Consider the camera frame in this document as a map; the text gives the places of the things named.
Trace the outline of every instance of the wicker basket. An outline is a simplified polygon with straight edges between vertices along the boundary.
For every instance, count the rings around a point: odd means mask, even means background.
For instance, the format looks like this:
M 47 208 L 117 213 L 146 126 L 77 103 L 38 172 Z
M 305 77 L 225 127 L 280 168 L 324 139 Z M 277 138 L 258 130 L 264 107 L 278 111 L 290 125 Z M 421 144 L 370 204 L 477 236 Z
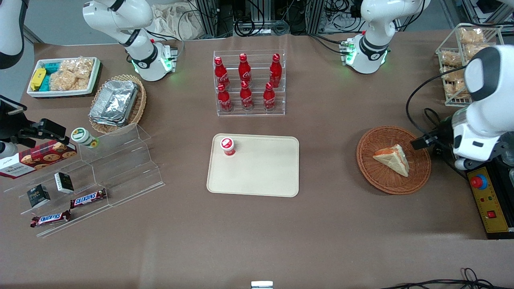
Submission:
M 399 127 L 377 127 L 366 132 L 357 146 L 357 163 L 364 177 L 377 189 L 389 194 L 405 195 L 419 190 L 428 181 L 432 161 L 426 149 L 414 150 L 411 132 Z M 384 148 L 399 144 L 409 162 L 409 177 L 404 177 L 373 158 Z
M 132 76 L 132 75 L 114 76 L 113 78 L 111 78 L 109 80 L 120 80 L 120 81 L 130 80 L 134 83 L 137 83 L 137 85 L 139 86 L 139 90 L 137 92 L 137 95 L 136 95 L 137 99 L 134 102 L 134 106 L 132 107 L 130 117 L 128 118 L 128 124 L 138 123 L 139 120 L 141 119 L 141 116 L 143 115 L 144 106 L 146 105 L 146 91 L 144 90 L 144 87 L 143 87 L 143 84 L 141 83 L 141 81 L 137 77 Z M 104 85 L 106 83 L 107 83 L 107 81 L 104 84 L 102 84 L 102 86 L 98 89 L 97 93 L 95 94 L 95 98 L 93 99 L 93 102 L 91 104 L 91 108 L 93 108 L 93 105 L 95 105 L 95 102 L 98 99 L 98 95 L 100 94 L 100 91 L 102 90 L 102 88 L 104 87 Z M 114 125 L 105 125 L 105 124 L 96 123 L 91 118 L 89 118 L 89 122 L 91 123 L 91 126 L 95 129 L 95 131 L 101 132 L 104 134 L 113 132 L 120 128 L 120 127 L 117 127 Z

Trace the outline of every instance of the sandwich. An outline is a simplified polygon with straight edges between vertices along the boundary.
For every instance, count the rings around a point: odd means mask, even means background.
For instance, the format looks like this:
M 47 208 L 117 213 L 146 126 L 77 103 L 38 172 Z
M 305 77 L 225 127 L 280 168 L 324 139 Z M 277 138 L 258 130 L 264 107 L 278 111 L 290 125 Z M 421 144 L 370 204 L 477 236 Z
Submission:
M 375 152 L 373 158 L 404 177 L 409 176 L 409 163 L 399 144 Z

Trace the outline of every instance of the cookie box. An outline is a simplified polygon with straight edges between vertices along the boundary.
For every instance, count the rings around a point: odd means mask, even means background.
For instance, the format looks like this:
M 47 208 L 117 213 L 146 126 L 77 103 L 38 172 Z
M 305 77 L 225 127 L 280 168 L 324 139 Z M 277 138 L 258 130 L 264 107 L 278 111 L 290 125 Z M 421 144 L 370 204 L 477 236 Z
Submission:
M 18 178 L 55 164 L 77 154 L 74 145 L 51 140 L 0 160 L 0 176 Z

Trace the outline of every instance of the emergency stop button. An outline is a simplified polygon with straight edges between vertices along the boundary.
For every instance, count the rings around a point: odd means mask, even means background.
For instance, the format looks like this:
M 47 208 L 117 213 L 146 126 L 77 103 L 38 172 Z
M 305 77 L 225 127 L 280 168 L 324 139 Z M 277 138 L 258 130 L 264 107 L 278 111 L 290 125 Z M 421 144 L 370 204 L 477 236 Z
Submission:
M 470 179 L 471 186 L 479 190 L 487 188 L 487 179 L 484 175 L 478 174 Z

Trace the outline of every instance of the table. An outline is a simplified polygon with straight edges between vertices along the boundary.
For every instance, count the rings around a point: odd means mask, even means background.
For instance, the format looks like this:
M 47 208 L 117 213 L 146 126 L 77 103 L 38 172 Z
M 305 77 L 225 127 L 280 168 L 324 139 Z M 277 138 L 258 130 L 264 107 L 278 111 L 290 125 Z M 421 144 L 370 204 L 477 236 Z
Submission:
M 514 285 L 509 240 L 487 241 L 466 181 L 435 160 L 427 184 L 412 195 L 372 187 L 355 161 L 368 129 L 414 131 L 405 101 L 437 73 L 433 53 L 449 31 L 398 33 L 384 66 L 360 75 L 308 37 L 232 37 L 191 41 L 177 72 L 145 82 L 140 125 L 166 186 L 48 238 L 18 219 L 16 196 L 0 195 L 3 288 L 380 288 L 436 278 L 460 279 L 461 267 L 499 286 Z M 349 35 L 336 35 L 345 39 Z M 218 118 L 213 50 L 287 49 L 284 117 Z M 134 74 L 121 45 L 37 45 L 36 59 L 96 56 L 101 83 Z M 422 89 L 423 107 L 442 116 L 440 81 Z M 69 130 L 89 127 L 91 98 L 35 100 L 27 117 Z M 300 192 L 294 198 L 213 194 L 206 189 L 217 133 L 294 136 L 300 141 Z

